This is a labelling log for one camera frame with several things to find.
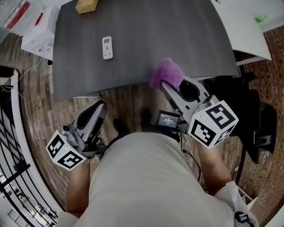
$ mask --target small display screen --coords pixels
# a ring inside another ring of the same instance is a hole
[[[176,128],[178,124],[178,117],[161,114],[158,125]]]

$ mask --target person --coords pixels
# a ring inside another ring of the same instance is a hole
[[[177,140],[114,126],[91,182],[90,161],[71,171],[57,227],[259,226],[216,146],[198,145],[205,193]]]

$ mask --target purple cloth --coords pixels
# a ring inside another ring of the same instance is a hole
[[[160,89],[161,82],[167,81],[177,89],[182,83],[183,78],[182,69],[171,58],[165,58],[154,72],[149,86],[154,89]]]

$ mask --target gray table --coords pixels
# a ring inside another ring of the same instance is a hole
[[[100,0],[78,14],[60,9],[54,42],[54,100],[148,82],[164,57],[190,77],[237,75],[225,28],[210,0]],[[114,57],[103,59],[112,36]]]

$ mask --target white remote control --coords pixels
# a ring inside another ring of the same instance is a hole
[[[103,38],[103,59],[108,60],[113,58],[111,37]]]

